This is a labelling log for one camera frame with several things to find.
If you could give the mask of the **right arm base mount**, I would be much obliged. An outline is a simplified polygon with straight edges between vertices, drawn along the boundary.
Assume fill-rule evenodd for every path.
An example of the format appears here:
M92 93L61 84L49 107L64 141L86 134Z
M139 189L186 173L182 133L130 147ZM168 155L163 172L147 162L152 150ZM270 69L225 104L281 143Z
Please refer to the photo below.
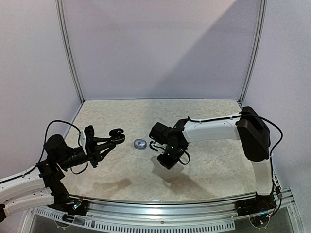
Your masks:
M239 200L235 202L235 208L238 216L246 216L257 213L267 213L268 218L271 218L281 207L282 194L278 192L276 194L279 205L276 204L274 194L271 193L268 196L255 194L255 197L245 200Z

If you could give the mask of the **black charging case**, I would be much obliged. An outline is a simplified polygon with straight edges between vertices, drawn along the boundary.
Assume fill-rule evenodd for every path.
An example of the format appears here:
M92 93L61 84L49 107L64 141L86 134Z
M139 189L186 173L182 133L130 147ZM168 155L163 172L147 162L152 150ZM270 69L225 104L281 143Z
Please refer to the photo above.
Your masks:
M110 140L115 144L121 144L125 141L124 130L122 128L112 129L109 132Z

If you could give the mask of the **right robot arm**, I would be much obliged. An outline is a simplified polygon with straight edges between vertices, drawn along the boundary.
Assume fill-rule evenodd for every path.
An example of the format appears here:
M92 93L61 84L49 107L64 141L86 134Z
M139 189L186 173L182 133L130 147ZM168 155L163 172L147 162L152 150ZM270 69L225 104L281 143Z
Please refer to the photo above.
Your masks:
M157 159L166 169L180 162L183 155L189 155L191 144L239 142L255 175L257 197L252 199L251 207L256 212L261 212L270 204L269 195L274 189L272 156L283 137L284 133L278 125L258 115L250 106L221 117L182 118L173 126L157 122L149 132L149 138L162 146L163 152Z

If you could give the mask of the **purple round charging case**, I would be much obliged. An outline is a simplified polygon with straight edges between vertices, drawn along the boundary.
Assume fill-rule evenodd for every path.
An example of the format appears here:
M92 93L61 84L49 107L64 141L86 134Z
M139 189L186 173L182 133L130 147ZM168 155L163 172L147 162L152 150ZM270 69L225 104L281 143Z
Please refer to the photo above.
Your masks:
M138 150L143 150L147 147L147 142L143 139L136 139L134 141L134 148Z

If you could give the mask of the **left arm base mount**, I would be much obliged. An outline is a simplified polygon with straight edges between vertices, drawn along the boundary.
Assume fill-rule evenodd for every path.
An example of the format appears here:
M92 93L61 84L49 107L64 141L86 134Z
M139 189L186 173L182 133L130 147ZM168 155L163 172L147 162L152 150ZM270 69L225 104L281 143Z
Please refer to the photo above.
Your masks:
M54 196L53 204L49 204L48 207L62 211L67 216L86 216L88 213L90 202L79 198L72 198L69 195L57 195Z

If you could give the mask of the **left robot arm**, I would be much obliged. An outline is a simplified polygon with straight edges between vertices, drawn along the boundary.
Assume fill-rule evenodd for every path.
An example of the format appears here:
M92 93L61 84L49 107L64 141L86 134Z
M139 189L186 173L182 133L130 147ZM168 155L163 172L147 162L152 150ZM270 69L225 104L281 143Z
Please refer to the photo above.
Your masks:
M44 144L47 158L30 169L0 181L0 219L20 211L46 205L69 216L86 216L89 201L72 198L61 180L65 172L82 164L96 168L118 144L125 141L124 130L113 129L108 138L95 136L93 126L79 135L80 145L68 146L60 134L51 136Z

